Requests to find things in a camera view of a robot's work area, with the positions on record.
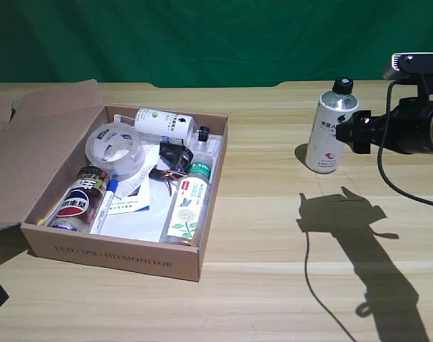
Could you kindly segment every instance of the black bottle cap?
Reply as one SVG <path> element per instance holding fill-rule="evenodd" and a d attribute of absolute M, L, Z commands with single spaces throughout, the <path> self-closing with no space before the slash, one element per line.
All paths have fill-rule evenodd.
<path fill-rule="evenodd" d="M 198 136 L 197 136 L 198 141 L 206 142 L 209 139 L 209 134 L 210 134 L 210 128 L 205 126 L 199 127 Z"/>
<path fill-rule="evenodd" d="M 348 95 L 353 92 L 353 80 L 348 77 L 339 77 L 333 83 L 332 91 L 337 94 Z"/>

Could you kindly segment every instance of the green screen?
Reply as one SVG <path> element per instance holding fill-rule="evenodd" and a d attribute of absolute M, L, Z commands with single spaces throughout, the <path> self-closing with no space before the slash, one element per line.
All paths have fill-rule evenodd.
<path fill-rule="evenodd" d="M 433 0 L 3 0 L 0 82 L 379 79 L 433 51 Z"/>

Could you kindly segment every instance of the open cardboard box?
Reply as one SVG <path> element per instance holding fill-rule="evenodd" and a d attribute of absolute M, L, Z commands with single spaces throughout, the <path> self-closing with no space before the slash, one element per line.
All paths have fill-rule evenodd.
<path fill-rule="evenodd" d="M 10 108 L 0 101 L 0 113 Z M 38 257 L 103 266 L 144 274 L 199 281 L 227 144 L 227 117 L 199 113 L 198 125 L 222 135 L 220 157 L 204 231 L 197 247 L 38 226 L 60 199 L 80 168 L 88 164 L 87 137 L 114 114 L 135 117 L 138 108 L 104 105 L 94 80 L 65 85 L 24 97 L 9 124 L 0 114 L 0 223 L 21 222 L 21 230 Z"/>

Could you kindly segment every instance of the packing tape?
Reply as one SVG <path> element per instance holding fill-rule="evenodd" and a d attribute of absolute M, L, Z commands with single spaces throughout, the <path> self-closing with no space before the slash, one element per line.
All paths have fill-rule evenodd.
<path fill-rule="evenodd" d="M 85 153 L 92 165 L 118 180 L 135 175 L 145 160 L 138 133 L 126 123 L 100 126 L 87 139 Z"/>

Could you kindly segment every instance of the pepsi can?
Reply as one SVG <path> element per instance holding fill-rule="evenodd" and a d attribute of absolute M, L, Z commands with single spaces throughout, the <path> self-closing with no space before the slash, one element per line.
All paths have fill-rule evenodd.
<path fill-rule="evenodd" d="M 108 174 L 100 168 L 87 166 L 80 169 L 50 227 L 89 232 L 108 183 Z"/>

